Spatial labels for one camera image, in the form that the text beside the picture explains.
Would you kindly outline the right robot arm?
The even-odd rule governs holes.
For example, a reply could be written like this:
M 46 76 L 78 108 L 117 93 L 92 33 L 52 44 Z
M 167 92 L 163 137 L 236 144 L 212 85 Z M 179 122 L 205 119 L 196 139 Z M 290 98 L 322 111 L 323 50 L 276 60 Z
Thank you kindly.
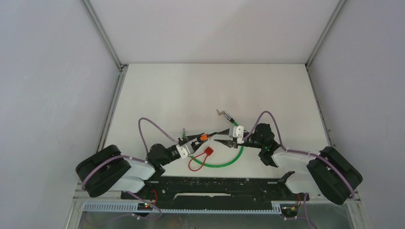
M 274 133 L 270 124 L 255 124 L 250 132 L 236 125 L 219 134 L 229 136 L 228 140 L 219 140 L 223 145 L 229 148 L 257 148 L 264 165 L 295 172 L 277 187 L 283 199 L 291 199 L 299 192 L 308 192 L 342 205 L 347 199 L 355 198 L 354 191 L 363 181 L 360 172 L 334 147 L 326 146 L 313 152 L 288 148 L 282 144 L 279 129 Z

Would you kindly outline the silver key bunch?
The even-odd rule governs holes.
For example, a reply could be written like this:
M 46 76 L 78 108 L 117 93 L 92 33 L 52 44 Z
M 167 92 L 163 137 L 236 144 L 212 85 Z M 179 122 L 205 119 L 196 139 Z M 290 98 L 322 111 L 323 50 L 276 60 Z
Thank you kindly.
M 227 114 L 227 112 L 226 111 L 220 111 L 220 110 L 216 110 L 217 111 L 217 114 L 218 114 L 218 116 L 227 116 L 228 114 Z

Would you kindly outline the orange padlock with keys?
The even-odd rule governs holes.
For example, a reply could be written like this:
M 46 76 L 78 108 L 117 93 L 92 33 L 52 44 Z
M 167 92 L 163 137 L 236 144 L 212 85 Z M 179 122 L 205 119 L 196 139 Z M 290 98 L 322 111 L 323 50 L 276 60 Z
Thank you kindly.
M 197 137 L 197 142 L 203 143 L 203 142 L 209 140 L 210 138 L 211 138 L 211 136 L 209 134 L 202 134 Z

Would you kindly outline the green cable lock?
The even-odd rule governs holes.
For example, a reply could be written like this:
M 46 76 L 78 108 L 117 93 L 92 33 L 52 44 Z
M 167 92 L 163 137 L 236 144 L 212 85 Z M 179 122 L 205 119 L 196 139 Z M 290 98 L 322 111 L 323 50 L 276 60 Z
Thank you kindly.
M 228 114 L 227 116 L 224 116 L 224 117 L 225 117 L 229 122 L 231 122 L 234 126 L 238 125 L 238 123 L 237 123 L 229 114 Z M 230 165 L 232 165 L 234 162 L 236 162 L 236 161 L 240 158 L 240 156 L 241 156 L 242 153 L 243 153 L 243 150 L 244 150 L 244 147 L 242 146 L 242 147 L 240 148 L 238 154 L 237 154 L 231 161 L 226 162 L 226 163 L 224 163 L 224 164 L 219 164 L 219 165 L 212 165 L 212 164 L 207 164 L 207 163 L 206 163 L 207 158 L 208 158 L 211 154 L 201 153 L 201 154 L 199 154 L 199 155 L 197 155 L 197 156 L 190 156 L 190 160 L 189 160 L 189 162 L 188 162 L 188 169 L 189 169 L 190 171 L 196 172 L 196 171 L 199 171 L 200 169 L 202 169 L 203 167 L 208 167 L 208 168 L 223 168 L 223 167 L 230 166 Z M 205 155 L 204 160 L 203 160 L 203 161 L 198 160 L 197 158 L 200 157 L 200 156 L 202 156 L 202 155 Z M 198 169 L 193 169 L 193 168 L 191 168 L 191 162 L 192 162 L 192 161 L 194 161 L 194 162 L 196 162 L 197 164 L 199 164 L 200 167 L 199 167 Z

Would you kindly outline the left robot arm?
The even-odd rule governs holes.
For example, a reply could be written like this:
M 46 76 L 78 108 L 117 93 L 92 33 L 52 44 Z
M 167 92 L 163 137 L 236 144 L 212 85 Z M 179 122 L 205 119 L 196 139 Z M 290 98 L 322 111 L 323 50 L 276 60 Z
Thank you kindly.
M 129 191 L 143 199 L 151 192 L 146 180 L 160 177 L 165 165 L 190 157 L 209 138 L 202 133 L 179 138 L 178 143 L 170 147 L 154 144 L 146 159 L 123 155 L 116 145 L 110 145 L 80 162 L 75 171 L 82 182 L 81 189 L 91 198 L 115 190 Z

